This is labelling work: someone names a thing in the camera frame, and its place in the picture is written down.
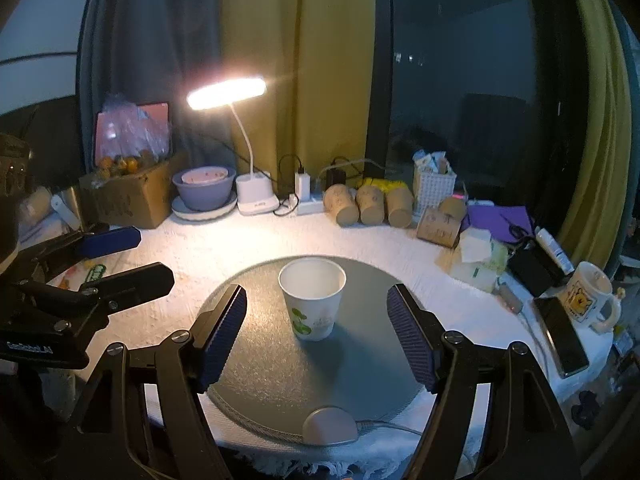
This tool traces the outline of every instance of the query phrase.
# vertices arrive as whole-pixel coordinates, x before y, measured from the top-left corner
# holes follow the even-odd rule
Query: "metal bolt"
[[[460,344],[464,341],[464,336],[457,330],[447,330],[444,333],[444,339],[452,345]]]
[[[184,343],[190,335],[188,330],[176,330],[171,334],[171,341],[174,343]]]
[[[123,350],[124,345],[122,343],[111,343],[109,346],[107,346],[107,354],[109,355],[118,355]]]
[[[68,328],[71,328],[71,323],[69,323],[66,319],[57,321],[53,326],[53,330],[55,330],[56,332],[62,332],[63,330],[66,330]]]
[[[524,355],[529,351],[529,347],[522,341],[514,341],[511,343],[511,349],[519,355]]]

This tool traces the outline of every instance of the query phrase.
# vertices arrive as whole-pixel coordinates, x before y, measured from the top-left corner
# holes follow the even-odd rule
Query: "gray curtain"
[[[622,209],[620,227],[616,235],[613,251],[604,268],[604,271],[609,277],[613,277],[618,269],[620,254],[622,254],[626,240],[626,229],[629,226],[629,222],[631,222],[634,204],[636,203],[636,193],[638,192],[638,179],[640,176],[640,161],[638,161],[638,157],[640,156],[640,83],[638,81],[638,74],[636,73],[636,64],[631,49],[631,42],[629,41],[626,21],[615,3],[610,0],[609,5],[620,35],[622,51],[625,54],[626,72],[629,78],[629,95],[631,99],[631,154],[629,156],[629,174],[626,179],[625,206]]]
[[[193,112],[185,101],[219,70],[218,0],[87,0],[76,74],[87,171],[108,92],[136,104],[168,102],[174,150],[186,150],[192,166],[235,166],[220,143],[232,145],[226,110]]]

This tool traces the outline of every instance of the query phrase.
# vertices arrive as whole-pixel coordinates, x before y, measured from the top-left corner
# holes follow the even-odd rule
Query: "wicker basket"
[[[453,194],[456,174],[420,172],[414,169],[414,216],[420,216],[428,207],[438,207]]]

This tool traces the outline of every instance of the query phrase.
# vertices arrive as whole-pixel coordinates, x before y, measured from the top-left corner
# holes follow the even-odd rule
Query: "round gray mat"
[[[420,390],[386,314],[386,292],[399,280],[330,258],[347,275],[334,330],[322,341],[300,341],[278,286],[280,269],[293,259],[244,270],[207,298],[201,312],[237,283],[248,302],[222,376],[207,395],[238,424],[289,442],[302,442],[303,422],[321,406],[338,406],[355,420],[389,420]]]

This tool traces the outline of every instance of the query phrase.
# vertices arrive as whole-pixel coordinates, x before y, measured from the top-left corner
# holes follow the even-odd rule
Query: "smartphone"
[[[533,304],[551,345],[560,377],[564,379],[587,368],[589,359],[560,300],[555,296],[536,298]]]

